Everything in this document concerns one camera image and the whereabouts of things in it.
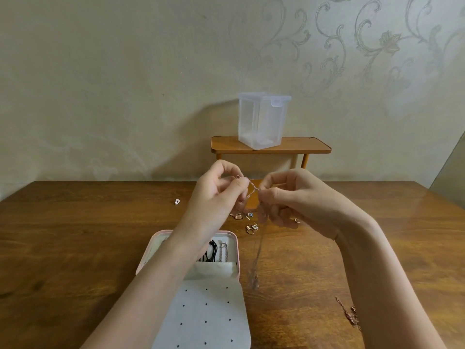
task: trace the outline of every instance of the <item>plastic lid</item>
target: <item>plastic lid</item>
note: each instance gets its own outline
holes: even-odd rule
[[[290,95],[280,95],[280,94],[272,94],[268,92],[252,92],[252,93],[239,93],[238,94],[240,99],[249,99],[249,100],[284,100],[289,101],[292,99]]]

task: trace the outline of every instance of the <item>jewelry box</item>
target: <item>jewelry box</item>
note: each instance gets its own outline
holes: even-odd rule
[[[171,232],[161,230],[151,237],[136,274]],[[237,236],[220,230],[212,240],[218,245],[216,255],[207,252],[214,262],[195,262],[171,302],[152,349],[250,349]]]

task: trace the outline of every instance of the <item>clear plastic container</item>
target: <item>clear plastic container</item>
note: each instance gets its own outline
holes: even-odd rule
[[[239,93],[239,141],[252,149],[281,144],[290,95]]]

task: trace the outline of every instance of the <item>white card with holes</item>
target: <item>white card with holes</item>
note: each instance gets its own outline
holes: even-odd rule
[[[209,278],[183,281],[152,349],[250,349],[240,283]]]

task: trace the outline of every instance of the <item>necklace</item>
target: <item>necklace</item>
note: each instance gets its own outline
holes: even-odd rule
[[[228,262],[228,244],[223,241],[219,242],[219,261],[223,259],[223,249],[225,249],[225,262]]]

